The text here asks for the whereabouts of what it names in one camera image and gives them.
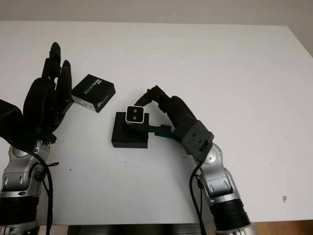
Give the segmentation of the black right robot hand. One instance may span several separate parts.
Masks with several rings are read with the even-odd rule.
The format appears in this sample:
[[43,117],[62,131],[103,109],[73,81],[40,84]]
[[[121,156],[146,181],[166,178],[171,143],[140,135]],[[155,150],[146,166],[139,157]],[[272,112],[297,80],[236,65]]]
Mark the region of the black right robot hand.
[[159,86],[148,89],[147,92],[139,98],[135,106],[144,107],[155,101],[163,113],[166,113],[174,126],[174,131],[168,125],[159,127],[149,126],[148,132],[154,133],[156,136],[174,139],[181,142],[188,132],[192,122],[195,119],[194,114],[184,101],[178,96],[169,97]]

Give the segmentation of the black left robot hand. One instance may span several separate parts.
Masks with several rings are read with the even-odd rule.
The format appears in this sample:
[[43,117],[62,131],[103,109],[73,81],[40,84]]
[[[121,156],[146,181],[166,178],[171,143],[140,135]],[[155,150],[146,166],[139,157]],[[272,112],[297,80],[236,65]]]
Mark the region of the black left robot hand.
[[41,77],[34,80],[23,105],[26,129],[36,138],[56,142],[53,132],[73,104],[72,76],[68,60],[61,64],[61,48],[54,42]]

